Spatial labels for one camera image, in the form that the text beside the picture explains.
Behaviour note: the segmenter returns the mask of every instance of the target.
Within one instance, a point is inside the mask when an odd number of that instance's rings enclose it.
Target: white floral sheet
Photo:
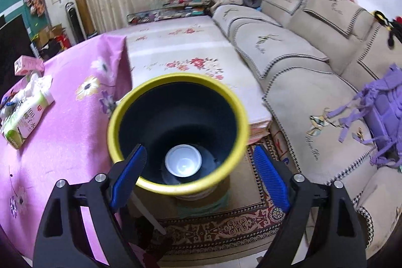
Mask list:
[[[133,87],[178,71],[205,74],[237,94],[253,129],[272,120],[257,80],[210,17],[152,22],[112,34],[127,36]]]

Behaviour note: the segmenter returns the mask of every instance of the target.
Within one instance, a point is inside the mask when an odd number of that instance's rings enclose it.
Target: carpet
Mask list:
[[[261,143],[277,157],[270,136]],[[255,145],[248,146],[241,163],[209,196],[210,199],[198,200],[215,201],[228,195],[228,205],[212,215],[181,219],[177,208],[182,201],[135,189],[144,205],[174,239],[159,262],[161,267],[221,263],[268,249],[284,213],[274,206],[256,171],[252,160]],[[163,239],[159,232],[154,232],[151,247],[157,247]]]

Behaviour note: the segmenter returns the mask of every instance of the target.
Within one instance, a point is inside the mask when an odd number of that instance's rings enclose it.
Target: white tissue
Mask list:
[[[32,73],[31,80],[28,82],[24,89],[21,89],[17,94],[9,100],[9,102],[19,103],[21,100],[24,102],[27,98],[36,95],[42,89],[49,89],[52,85],[53,78],[51,75],[40,77],[38,73]],[[1,121],[4,122],[7,117],[12,114],[15,106],[4,106],[0,111]]]

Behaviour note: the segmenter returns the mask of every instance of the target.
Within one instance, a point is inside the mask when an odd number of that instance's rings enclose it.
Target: blue gripper pad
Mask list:
[[[147,151],[144,146],[140,146],[134,154],[130,155],[132,155],[131,158],[126,159],[129,163],[112,188],[110,207],[114,212],[126,205],[147,160]]]
[[[275,206],[281,208],[283,212],[289,212],[290,203],[287,196],[287,186],[272,164],[272,159],[268,157],[262,146],[255,147],[253,159]]]

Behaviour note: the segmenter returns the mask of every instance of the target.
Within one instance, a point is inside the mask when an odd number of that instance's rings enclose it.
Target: purple bag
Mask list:
[[[355,133],[353,138],[362,144],[375,141],[378,153],[371,158],[372,165],[398,168],[402,165],[402,70],[392,64],[382,79],[364,86],[352,101],[357,99],[360,99],[357,109],[349,117],[339,119],[343,126],[339,142],[345,139],[350,125],[363,117],[374,138],[361,140]],[[351,102],[330,112],[328,118],[342,113]]]

